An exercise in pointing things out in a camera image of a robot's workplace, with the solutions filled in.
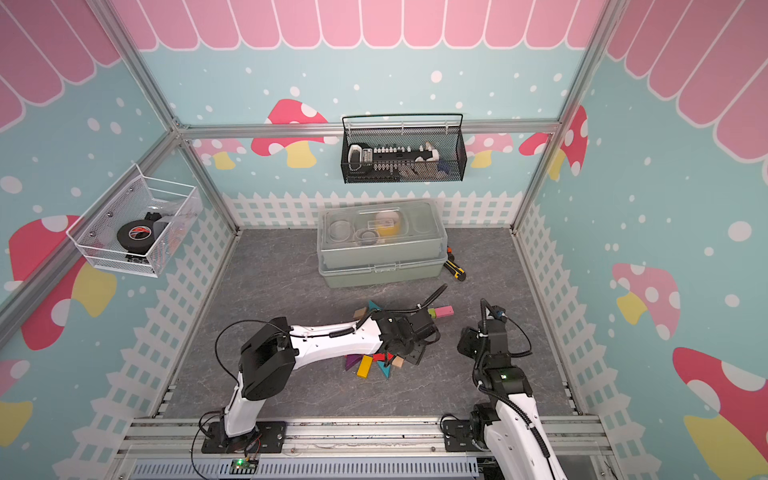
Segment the pink block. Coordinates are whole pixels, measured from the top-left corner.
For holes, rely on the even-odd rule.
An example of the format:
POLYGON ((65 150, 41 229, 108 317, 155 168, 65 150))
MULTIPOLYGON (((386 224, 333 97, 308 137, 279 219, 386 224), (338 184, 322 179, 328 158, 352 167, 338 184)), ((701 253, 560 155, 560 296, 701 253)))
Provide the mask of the pink block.
POLYGON ((454 309, 452 306, 437 307, 434 309, 434 314, 436 318, 449 317, 454 314, 454 309))

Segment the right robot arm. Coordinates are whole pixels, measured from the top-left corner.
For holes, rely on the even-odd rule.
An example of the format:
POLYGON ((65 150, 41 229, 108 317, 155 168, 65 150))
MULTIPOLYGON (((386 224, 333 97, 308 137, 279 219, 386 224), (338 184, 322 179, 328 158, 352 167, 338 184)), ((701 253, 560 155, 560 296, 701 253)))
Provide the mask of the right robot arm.
POLYGON ((473 360, 472 383, 489 398, 470 414, 472 442, 493 455, 505 479, 564 479, 530 382, 513 364, 532 353, 509 350, 507 327, 513 323, 502 307, 482 299, 478 326, 462 330, 457 350, 473 360))

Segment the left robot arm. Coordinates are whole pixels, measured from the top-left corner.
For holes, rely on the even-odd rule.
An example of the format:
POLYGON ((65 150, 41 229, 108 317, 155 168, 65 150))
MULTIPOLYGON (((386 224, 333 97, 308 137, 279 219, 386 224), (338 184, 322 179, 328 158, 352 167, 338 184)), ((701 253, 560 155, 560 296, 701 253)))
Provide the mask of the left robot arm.
POLYGON ((257 417, 266 400, 278 395, 292 373, 309 364, 349 355, 381 355, 417 365, 441 334, 426 307, 366 311, 359 319, 323 326, 290 325, 285 317, 259 321, 240 349, 235 385, 206 439, 225 450, 246 449, 259 435, 257 417))

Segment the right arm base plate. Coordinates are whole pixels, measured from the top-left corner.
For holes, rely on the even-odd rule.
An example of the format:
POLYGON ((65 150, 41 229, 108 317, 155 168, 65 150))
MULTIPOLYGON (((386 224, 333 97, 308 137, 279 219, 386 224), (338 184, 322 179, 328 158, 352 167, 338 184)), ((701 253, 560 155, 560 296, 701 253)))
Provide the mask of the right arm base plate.
POLYGON ((467 453, 482 452, 474 439, 469 420, 460 420, 453 415, 440 419, 439 428, 443 435, 444 448, 447 452, 467 453))

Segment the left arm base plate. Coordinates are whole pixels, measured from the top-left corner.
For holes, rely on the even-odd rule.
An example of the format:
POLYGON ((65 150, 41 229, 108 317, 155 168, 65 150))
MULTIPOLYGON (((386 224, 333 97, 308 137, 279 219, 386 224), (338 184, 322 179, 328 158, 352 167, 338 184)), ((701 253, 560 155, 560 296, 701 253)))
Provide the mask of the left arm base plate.
POLYGON ((203 454, 259 454, 281 453, 286 438, 287 423, 282 421, 257 422, 245 434, 227 436, 220 421, 204 428, 203 454))

